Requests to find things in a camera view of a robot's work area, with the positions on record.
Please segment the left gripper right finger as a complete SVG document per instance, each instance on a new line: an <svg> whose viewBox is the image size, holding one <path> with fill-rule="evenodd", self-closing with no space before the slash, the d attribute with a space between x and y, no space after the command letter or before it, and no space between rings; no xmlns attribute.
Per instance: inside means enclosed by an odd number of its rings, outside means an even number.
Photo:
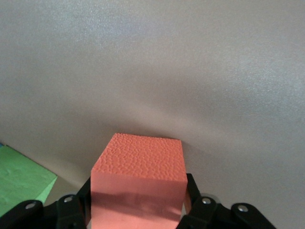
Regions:
<svg viewBox="0 0 305 229"><path fill-rule="evenodd" d="M274 229L275 226L253 205L235 203L230 209L200 193L192 174L187 173L182 229Z"/></svg>

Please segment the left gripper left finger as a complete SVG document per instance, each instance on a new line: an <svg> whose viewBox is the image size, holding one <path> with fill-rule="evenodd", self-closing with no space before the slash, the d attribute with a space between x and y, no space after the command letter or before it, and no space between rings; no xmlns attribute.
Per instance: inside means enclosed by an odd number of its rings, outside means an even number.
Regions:
<svg viewBox="0 0 305 229"><path fill-rule="evenodd" d="M91 220L91 180L75 194L48 206L39 200L23 201L0 218L2 229L86 229Z"/></svg>

